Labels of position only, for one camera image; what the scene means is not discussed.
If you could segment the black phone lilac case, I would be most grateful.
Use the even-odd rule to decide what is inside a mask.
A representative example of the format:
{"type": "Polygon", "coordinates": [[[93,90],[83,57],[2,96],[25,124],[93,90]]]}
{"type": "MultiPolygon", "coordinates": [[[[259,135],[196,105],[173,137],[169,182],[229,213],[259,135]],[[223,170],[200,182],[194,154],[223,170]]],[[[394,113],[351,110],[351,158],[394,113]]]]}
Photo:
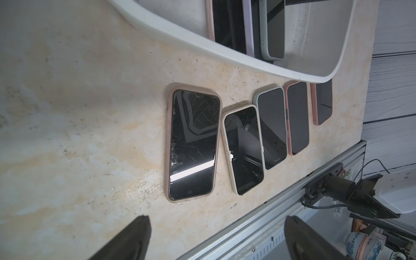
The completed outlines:
{"type": "Polygon", "coordinates": [[[242,4],[246,54],[260,59],[262,55],[259,1],[243,0],[242,4]]]}

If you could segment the white plastic storage box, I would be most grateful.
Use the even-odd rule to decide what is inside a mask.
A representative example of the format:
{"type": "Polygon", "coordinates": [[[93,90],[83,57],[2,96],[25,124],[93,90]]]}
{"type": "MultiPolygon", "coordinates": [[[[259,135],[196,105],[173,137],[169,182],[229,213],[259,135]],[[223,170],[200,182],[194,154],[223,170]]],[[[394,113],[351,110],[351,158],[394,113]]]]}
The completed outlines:
{"type": "Polygon", "coordinates": [[[285,7],[285,55],[268,63],[209,39],[208,1],[113,1],[134,27],[235,66],[288,79],[322,83],[338,71],[355,1],[319,1],[285,7]]]}

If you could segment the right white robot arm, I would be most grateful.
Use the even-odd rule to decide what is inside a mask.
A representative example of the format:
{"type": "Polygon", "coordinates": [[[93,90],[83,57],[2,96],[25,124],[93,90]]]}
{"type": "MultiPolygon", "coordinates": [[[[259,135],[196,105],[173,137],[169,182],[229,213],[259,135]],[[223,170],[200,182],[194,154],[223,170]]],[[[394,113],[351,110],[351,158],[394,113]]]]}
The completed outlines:
{"type": "Polygon", "coordinates": [[[322,194],[367,218],[399,218],[416,210],[416,172],[377,174],[357,183],[328,175],[322,194]]]}

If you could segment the black phone pink case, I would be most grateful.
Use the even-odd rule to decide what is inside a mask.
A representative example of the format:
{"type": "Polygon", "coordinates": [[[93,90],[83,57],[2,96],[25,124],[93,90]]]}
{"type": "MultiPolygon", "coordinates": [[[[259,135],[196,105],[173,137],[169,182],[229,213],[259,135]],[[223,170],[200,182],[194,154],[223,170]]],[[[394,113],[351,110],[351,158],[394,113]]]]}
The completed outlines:
{"type": "Polygon", "coordinates": [[[313,123],[316,126],[328,120],[333,112],[332,80],[325,83],[311,83],[313,123]]]}
{"type": "Polygon", "coordinates": [[[294,82],[284,87],[287,113],[288,153],[300,153],[309,145],[307,84],[294,82]]]}

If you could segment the black phone green case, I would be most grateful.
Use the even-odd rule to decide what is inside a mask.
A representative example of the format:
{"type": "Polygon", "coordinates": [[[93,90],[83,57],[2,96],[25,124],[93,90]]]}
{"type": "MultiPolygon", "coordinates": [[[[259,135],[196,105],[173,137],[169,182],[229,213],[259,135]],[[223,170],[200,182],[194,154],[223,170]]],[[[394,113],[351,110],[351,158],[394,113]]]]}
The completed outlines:
{"type": "Polygon", "coordinates": [[[271,170],[288,155],[287,116],[282,87],[264,89],[254,95],[263,144],[264,167],[271,170]]]}

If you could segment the black phone cream case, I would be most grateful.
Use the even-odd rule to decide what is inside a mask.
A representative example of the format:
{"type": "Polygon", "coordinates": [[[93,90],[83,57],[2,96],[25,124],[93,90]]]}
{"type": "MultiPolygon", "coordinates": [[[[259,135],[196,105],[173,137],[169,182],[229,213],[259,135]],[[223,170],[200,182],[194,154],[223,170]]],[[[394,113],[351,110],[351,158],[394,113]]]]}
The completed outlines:
{"type": "Polygon", "coordinates": [[[257,107],[245,105],[224,113],[222,134],[233,192],[243,196],[264,180],[263,143],[257,107]]]}

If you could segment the cracked phone pink case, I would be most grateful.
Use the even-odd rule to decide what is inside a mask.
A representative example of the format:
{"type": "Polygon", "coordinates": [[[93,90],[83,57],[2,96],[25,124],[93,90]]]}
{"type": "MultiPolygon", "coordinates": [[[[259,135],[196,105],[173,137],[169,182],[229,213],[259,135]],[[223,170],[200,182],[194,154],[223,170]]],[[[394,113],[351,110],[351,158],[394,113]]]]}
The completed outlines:
{"type": "Polygon", "coordinates": [[[165,197],[207,197],[215,188],[222,100],[210,89],[178,84],[167,101],[165,197]]]}

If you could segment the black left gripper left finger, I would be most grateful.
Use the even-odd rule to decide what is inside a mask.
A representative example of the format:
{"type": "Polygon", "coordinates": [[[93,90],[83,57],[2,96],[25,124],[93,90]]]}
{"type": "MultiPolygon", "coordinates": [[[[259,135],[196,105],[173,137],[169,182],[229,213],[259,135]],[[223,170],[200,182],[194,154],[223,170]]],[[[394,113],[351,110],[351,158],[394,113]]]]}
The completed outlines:
{"type": "Polygon", "coordinates": [[[90,260],[144,260],[151,238],[149,216],[139,216],[121,230],[90,260]]]}

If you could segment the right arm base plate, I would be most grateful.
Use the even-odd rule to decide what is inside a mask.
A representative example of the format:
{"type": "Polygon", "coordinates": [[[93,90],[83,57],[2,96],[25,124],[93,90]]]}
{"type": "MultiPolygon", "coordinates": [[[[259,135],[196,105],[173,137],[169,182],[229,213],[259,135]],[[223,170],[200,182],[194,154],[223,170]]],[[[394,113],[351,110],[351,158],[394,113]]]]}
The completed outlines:
{"type": "Polygon", "coordinates": [[[337,162],[335,165],[326,170],[323,174],[316,177],[305,186],[305,195],[301,199],[301,204],[310,209],[332,209],[334,206],[316,206],[316,203],[325,195],[326,184],[325,178],[329,176],[337,177],[343,170],[343,163],[337,162]]]}

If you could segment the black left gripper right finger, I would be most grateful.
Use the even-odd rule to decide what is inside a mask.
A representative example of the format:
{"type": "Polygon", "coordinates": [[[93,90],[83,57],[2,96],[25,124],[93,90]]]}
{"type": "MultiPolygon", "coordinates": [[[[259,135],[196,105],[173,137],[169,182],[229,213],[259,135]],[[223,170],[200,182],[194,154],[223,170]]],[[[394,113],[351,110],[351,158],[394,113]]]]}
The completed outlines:
{"type": "Polygon", "coordinates": [[[292,260],[349,260],[297,216],[287,216],[284,235],[292,260]]]}

